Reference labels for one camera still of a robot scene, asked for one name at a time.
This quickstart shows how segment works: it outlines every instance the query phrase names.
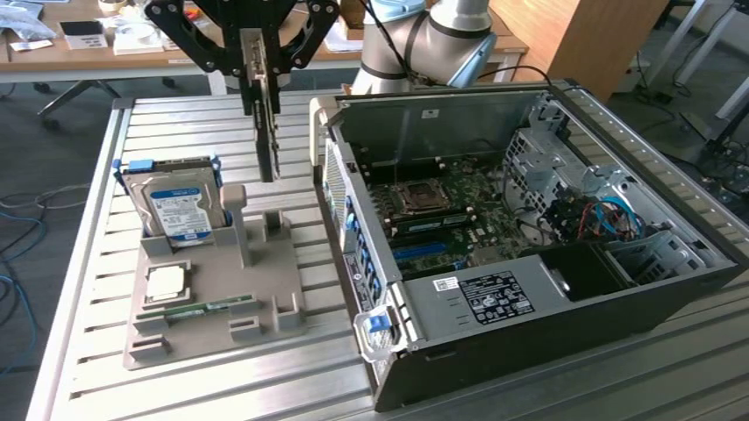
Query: label sticker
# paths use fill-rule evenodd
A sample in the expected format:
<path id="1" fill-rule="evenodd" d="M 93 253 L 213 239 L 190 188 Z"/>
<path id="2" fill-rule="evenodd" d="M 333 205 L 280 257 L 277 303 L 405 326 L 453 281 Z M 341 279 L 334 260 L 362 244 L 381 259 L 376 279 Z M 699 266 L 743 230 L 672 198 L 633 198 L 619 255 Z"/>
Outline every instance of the label sticker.
<path id="1" fill-rule="evenodd" d="M 473 315 L 483 325 L 532 313 L 535 306 L 512 272 L 460 282 Z"/>
<path id="2" fill-rule="evenodd" d="M 201 189 L 196 188 L 151 193 L 151 201 L 169 238 L 198 240 L 212 234 L 209 212 L 200 207 L 202 198 Z"/>
<path id="3" fill-rule="evenodd" d="M 435 283 L 435 289 L 437 289 L 439 292 L 459 288 L 459 278 L 456 276 L 451 278 L 436 279 L 435 281 L 432 281 L 432 283 Z"/>

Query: hard drive label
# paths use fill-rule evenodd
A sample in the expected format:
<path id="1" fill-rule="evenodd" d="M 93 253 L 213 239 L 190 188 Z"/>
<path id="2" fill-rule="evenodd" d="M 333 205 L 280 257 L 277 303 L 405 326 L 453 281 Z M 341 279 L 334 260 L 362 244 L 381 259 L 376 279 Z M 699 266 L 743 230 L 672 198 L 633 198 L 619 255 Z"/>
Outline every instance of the hard drive label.
<path id="1" fill-rule="evenodd" d="M 159 190 L 151 193 L 151 201 L 171 239 L 198 240 L 212 234 L 209 212 L 201 208 L 201 189 Z"/>

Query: blue latch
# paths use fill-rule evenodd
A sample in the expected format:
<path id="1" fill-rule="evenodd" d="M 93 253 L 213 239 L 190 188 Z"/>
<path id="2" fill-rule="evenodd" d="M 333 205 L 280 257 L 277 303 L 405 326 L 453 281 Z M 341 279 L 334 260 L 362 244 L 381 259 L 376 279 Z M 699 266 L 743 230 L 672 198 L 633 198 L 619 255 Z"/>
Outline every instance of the blue latch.
<path id="1" fill-rule="evenodd" d="M 386 331 L 392 327 L 393 324 L 390 323 L 390 318 L 388 318 L 386 314 L 370 317 L 370 333 Z"/>
<path id="2" fill-rule="evenodd" d="M 154 171 L 154 160 L 137 160 L 131 161 L 129 164 L 129 172 L 135 173 L 147 173 Z"/>
<path id="3" fill-rule="evenodd" d="M 126 181 L 122 179 L 122 173 L 119 172 L 119 167 L 121 166 L 122 166 L 122 160 L 115 159 L 113 161 L 113 169 L 115 170 L 115 172 L 113 173 L 113 176 L 115 177 L 115 180 L 118 180 L 118 183 L 123 187 L 123 189 L 126 189 Z"/>
<path id="4" fill-rule="evenodd" d="M 350 213 L 346 217 L 346 229 L 353 230 L 356 225 L 356 214 Z"/>

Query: green circuit board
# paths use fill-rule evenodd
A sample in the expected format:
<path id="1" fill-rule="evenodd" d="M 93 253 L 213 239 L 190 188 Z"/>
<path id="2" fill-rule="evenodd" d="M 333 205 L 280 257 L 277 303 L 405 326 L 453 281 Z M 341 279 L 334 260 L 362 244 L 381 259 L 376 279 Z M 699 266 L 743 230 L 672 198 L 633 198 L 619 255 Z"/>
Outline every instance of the green circuit board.
<path id="1" fill-rule="evenodd" d="M 516 259 L 535 244 L 519 229 L 517 216 L 501 200 L 501 156 L 493 158 L 448 159 L 437 177 L 370 186 L 405 278 L 429 275 L 440 268 L 461 269 Z M 456 215 L 445 216 L 451 211 Z M 467 219 L 460 226 L 439 226 L 441 221 L 459 220 L 461 215 Z M 409 222 L 397 225 L 397 216 Z M 406 232 L 405 226 L 418 227 L 420 231 Z M 432 252 L 404 258 L 404 251 L 409 253 L 422 247 Z"/>

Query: black side panel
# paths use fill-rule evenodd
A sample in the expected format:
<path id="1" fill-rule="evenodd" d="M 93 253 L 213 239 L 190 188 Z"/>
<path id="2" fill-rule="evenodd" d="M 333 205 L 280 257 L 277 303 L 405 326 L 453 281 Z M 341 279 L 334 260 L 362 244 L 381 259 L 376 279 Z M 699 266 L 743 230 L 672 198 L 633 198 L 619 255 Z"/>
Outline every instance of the black side panel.
<path id="1" fill-rule="evenodd" d="M 394 361 L 374 409 L 396 410 L 653 329 L 742 272 L 731 268 L 579 310 L 509 326 Z"/>

